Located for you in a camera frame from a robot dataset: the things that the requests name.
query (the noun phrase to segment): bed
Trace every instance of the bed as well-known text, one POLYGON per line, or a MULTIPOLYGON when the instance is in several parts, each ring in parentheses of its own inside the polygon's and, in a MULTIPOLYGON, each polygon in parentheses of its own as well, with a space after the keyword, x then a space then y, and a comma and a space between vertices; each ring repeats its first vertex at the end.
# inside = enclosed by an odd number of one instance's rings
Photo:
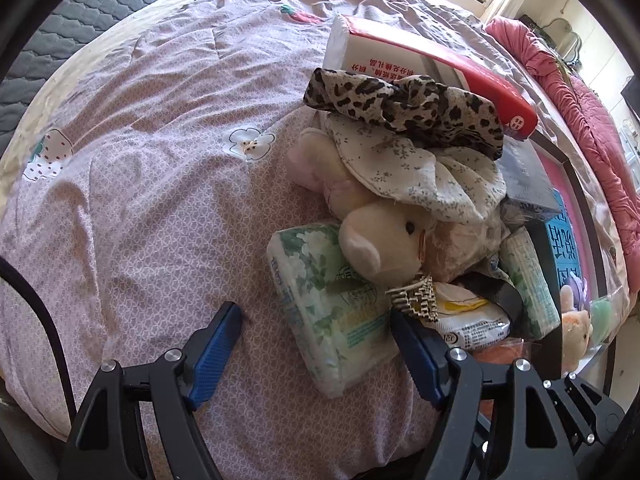
MULTIPOLYGON (((422 449, 433 429, 399 359, 340 399, 315 390, 264 260, 275 230, 328 216, 281 162, 318 123, 301 97, 337 13, 427 36, 520 88, 575 168, 621 319, 635 302, 604 194, 564 121, 470 12, 442 0, 159 0, 74 54, 28 108, 0 160, 0 247, 52 314, 77 404, 103 360, 151 361, 223 301, 242 306, 243 336, 198 412, 228 480, 352 478, 422 449), (263 149, 239 156, 232 133, 251 128, 263 149)), ((21 408, 64 438, 49 344, 4 283, 0 369, 21 408)), ((156 475, 169 478, 143 418, 156 475)))
POLYGON ((0 81, 0 155, 42 85, 80 48, 156 0, 63 0, 0 81))

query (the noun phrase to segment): wet wipes pack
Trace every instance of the wet wipes pack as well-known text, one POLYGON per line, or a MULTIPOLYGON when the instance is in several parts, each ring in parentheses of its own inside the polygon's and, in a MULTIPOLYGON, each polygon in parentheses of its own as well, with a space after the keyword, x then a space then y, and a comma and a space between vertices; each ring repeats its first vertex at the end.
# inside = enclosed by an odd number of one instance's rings
POLYGON ((329 398, 398 353, 385 289, 351 268, 338 231, 331 223, 285 229, 267 246, 287 323, 314 383, 329 398))

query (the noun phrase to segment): blue sign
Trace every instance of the blue sign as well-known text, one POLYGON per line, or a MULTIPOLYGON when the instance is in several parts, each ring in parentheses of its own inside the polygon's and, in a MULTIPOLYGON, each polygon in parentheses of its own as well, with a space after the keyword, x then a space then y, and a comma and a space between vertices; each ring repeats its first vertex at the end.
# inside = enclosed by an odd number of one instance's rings
POLYGON ((556 260, 556 273, 558 274, 558 286, 562 286, 569 277, 569 273, 574 273, 578 278, 580 273, 580 260, 578 250, 575 245, 574 231, 571 228, 569 215, 566 212, 564 201, 557 189, 554 189, 554 196, 558 200, 561 212, 558 216, 546 222, 546 235, 551 243, 556 260))

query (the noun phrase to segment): leopard print fabric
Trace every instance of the leopard print fabric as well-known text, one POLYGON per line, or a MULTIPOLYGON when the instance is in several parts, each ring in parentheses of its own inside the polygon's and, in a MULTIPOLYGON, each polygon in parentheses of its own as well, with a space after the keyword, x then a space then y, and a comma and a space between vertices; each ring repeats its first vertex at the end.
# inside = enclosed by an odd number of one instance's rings
POLYGON ((391 84, 364 74, 316 68, 303 101, 317 110, 384 126, 419 148, 459 146, 491 160, 502 156, 504 133, 494 104, 426 75, 391 84))

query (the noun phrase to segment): green floral packaging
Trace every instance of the green floral packaging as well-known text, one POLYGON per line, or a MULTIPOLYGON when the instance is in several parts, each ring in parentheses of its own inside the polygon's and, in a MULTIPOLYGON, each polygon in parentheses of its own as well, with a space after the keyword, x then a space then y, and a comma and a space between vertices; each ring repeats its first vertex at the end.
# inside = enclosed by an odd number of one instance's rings
POLYGON ((285 229, 267 246, 287 323, 314 383, 329 398, 398 353, 389 298, 351 269, 338 230, 328 223, 285 229))
POLYGON ((536 248, 524 227, 500 245, 500 264, 522 297, 529 335, 534 341, 542 339, 560 325, 560 315, 542 274, 536 248))

